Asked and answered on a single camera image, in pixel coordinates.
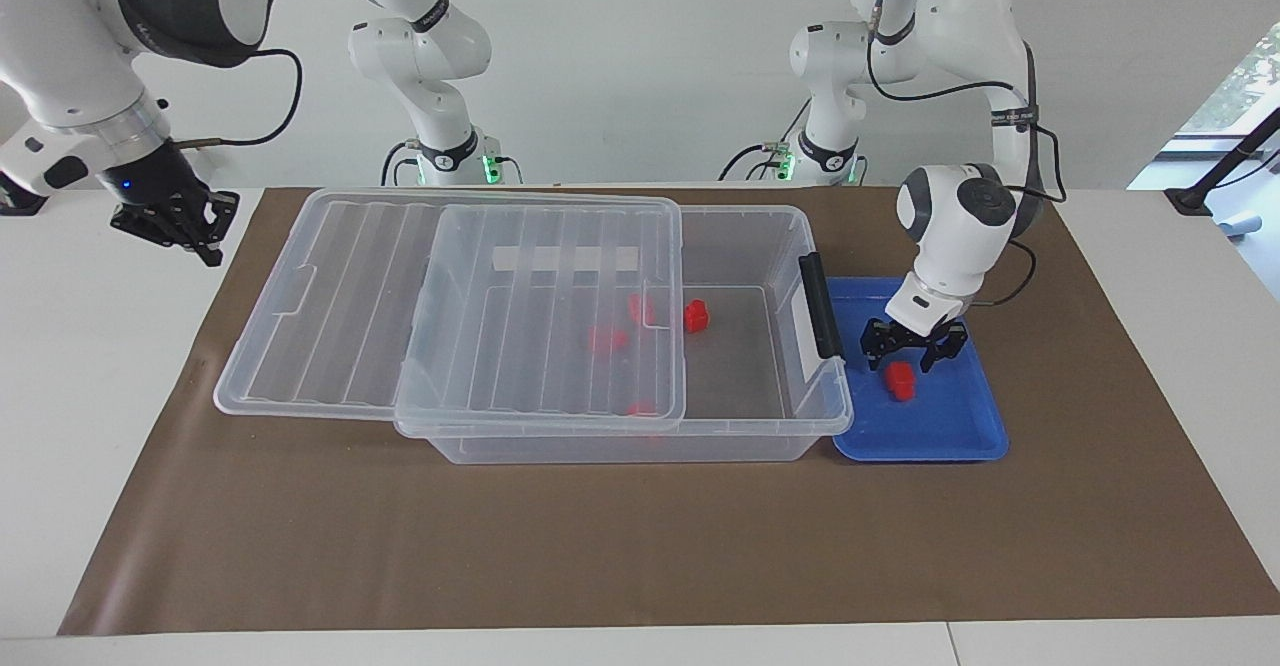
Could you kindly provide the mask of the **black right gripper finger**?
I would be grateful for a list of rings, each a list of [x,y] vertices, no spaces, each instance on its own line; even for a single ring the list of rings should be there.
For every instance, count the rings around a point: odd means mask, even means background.
[[[189,247],[191,243],[182,218],[163,209],[115,209],[110,227],[160,247]]]
[[[209,268],[223,263],[221,242],[239,207],[237,193],[207,193],[200,215],[193,219],[195,236],[189,250]]]

